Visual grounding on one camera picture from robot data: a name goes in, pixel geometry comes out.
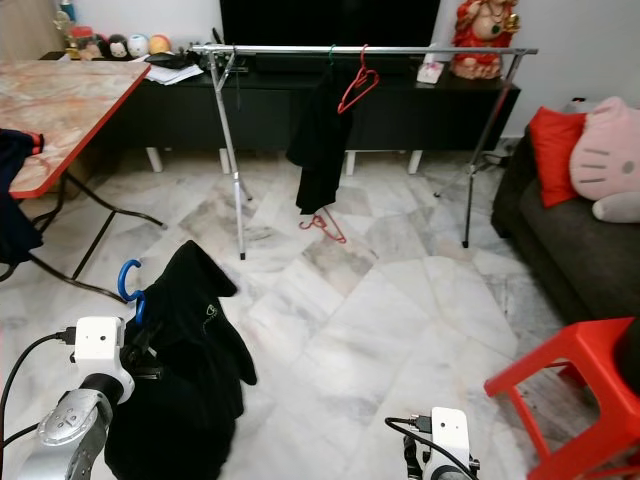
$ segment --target red cushion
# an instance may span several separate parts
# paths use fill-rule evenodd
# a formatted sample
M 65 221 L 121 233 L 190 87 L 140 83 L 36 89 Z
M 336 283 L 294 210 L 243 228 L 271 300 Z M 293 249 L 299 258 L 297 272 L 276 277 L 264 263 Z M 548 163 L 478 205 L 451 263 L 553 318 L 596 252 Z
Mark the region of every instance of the red cushion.
M 571 185 L 569 160 L 582 136 L 586 117 L 585 113 L 567 114 L 541 107 L 529 123 L 542 203 L 547 208 L 578 196 Z

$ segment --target sofa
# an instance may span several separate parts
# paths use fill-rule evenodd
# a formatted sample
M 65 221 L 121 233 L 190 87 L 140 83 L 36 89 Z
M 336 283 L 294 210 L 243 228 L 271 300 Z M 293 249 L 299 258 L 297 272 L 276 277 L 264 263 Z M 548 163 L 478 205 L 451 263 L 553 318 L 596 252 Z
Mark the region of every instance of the sofa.
M 601 222 L 592 205 L 579 197 L 543 206 L 527 129 L 498 189 L 491 223 L 512 239 L 566 322 L 640 317 L 640 224 Z

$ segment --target metal clothes rack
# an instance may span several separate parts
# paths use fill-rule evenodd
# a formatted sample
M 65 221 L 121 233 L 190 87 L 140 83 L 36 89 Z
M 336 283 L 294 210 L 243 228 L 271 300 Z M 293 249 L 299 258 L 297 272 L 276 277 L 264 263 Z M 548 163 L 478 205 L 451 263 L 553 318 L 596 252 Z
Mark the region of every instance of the metal clothes rack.
M 231 131 L 229 129 L 229 122 L 227 120 L 227 113 L 224 107 L 224 101 L 222 99 L 222 88 L 224 87 L 229 73 L 233 68 L 233 64 L 237 55 L 256 55 L 260 53 L 282 53 L 282 54 L 310 54 L 310 53 L 326 53 L 334 54 L 360 54 L 362 47 L 315 47 L 315 46 L 264 46 L 264 45 L 194 45 L 193 50 L 198 53 L 208 54 L 209 63 L 211 65 L 211 79 L 213 80 L 213 87 L 216 93 L 216 101 L 218 103 L 218 113 L 220 114 L 220 122 L 222 124 L 222 131 L 224 133 L 225 143 L 227 145 L 227 152 L 229 155 L 229 163 L 231 166 L 231 173 L 233 176 L 233 188 L 236 203 L 236 220 L 238 226 L 238 250 L 240 253 L 240 259 L 244 260 L 246 257 L 245 244 L 244 244 L 244 230 L 242 226 L 242 197 L 241 192 L 244 193 L 247 200 L 251 200 L 251 195 L 247 190 L 240 173 L 238 172 L 238 164 L 236 162 L 235 152 L 233 150 L 233 142 L 231 140 Z M 466 210 L 466 222 L 464 230 L 464 240 L 462 245 L 464 248 L 469 246 L 469 229 L 471 222 L 471 202 L 473 197 L 473 180 L 476 173 L 481 167 L 478 166 L 478 160 L 482 154 L 485 144 L 491 134 L 491 130 L 495 125 L 496 119 L 502 110 L 502 106 L 509 94 L 509 90 L 513 85 L 513 79 L 520 67 L 520 63 L 525 55 L 536 55 L 538 53 L 537 48 L 431 48 L 431 47 L 367 47 L 366 52 L 368 54 L 384 54 L 384 55 L 425 55 L 427 53 L 439 53 L 439 54 L 456 54 L 456 53 L 493 53 L 498 54 L 501 57 L 504 55 L 513 55 L 513 61 L 509 67 L 508 73 L 504 78 L 502 89 L 496 102 L 491 110 L 491 114 L 487 118 L 487 123 L 482 130 L 478 144 L 473 152 L 471 160 L 469 161 L 467 168 L 467 176 L 469 183 L 467 186 L 467 210 Z M 215 55 L 218 53 L 231 54 L 229 61 L 222 73 L 219 76 L 216 70 Z

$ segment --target red stool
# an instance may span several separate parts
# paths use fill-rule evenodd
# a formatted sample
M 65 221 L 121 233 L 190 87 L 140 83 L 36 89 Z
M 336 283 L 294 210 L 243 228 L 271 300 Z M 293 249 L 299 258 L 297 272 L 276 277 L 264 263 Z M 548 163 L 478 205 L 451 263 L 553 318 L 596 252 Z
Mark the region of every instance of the red stool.
M 528 480 L 594 479 L 640 472 L 640 466 L 632 466 L 589 474 L 614 455 L 640 444 L 640 399 L 618 374 L 613 358 L 618 339 L 632 321 L 633 318 L 598 320 L 567 327 L 484 384 L 490 397 L 509 394 L 538 450 L 540 463 L 529 472 Z M 568 362 L 554 363 L 558 359 Z M 543 368 L 569 364 L 579 371 L 596 396 L 600 418 L 552 453 L 517 385 Z

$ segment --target floor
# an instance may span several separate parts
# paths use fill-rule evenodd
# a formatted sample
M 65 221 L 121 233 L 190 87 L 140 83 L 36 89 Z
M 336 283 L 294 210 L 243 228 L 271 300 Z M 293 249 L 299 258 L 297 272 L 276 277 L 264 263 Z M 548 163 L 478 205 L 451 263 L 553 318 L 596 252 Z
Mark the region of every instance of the floor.
M 165 171 L 154 174 L 144 152 L 132 153 L 94 180 L 96 192 L 170 228 L 118 218 L 81 279 L 115 288 L 122 263 L 140 258 L 143 267 L 129 283 L 144 287 L 193 238 L 237 282 L 240 293 L 223 306 L 254 356 L 259 383 L 245 389 L 225 480 L 406 478 L 402 438 L 383 419 L 429 414 L 434 406 L 466 412 L 481 478 L 523 479 L 535 465 L 534 449 L 513 411 L 487 398 L 482 385 L 561 323 L 490 226 L 500 169 L 479 175 L 472 248 L 460 246 L 464 184 L 440 199 L 433 192 L 466 158 L 425 153 L 419 173 L 408 176 L 407 155 L 360 155 L 331 208 L 348 238 L 339 245 L 317 229 L 298 228 L 296 167 L 276 154 L 241 155 L 255 196 L 243 210 L 248 251 L 241 262 L 231 180 L 217 159 L 166 153 Z M 72 270 L 104 215 L 86 198 L 70 202 L 37 254 Z M 131 312 L 22 265 L 0 286 L 2 373 L 35 338 L 81 316 Z M 16 379 L 8 433 L 41 418 L 78 385 L 69 347 L 50 343 Z M 558 395 L 550 376 L 538 381 L 547 386 L 531 388 L 529 401 L 555 445 L 584 428 L 576 415 L 582 403 Z M 29 441 L 8 447 L 6 478 L 14 478 Z M 112 478 L 101 460 L 92 478 Z

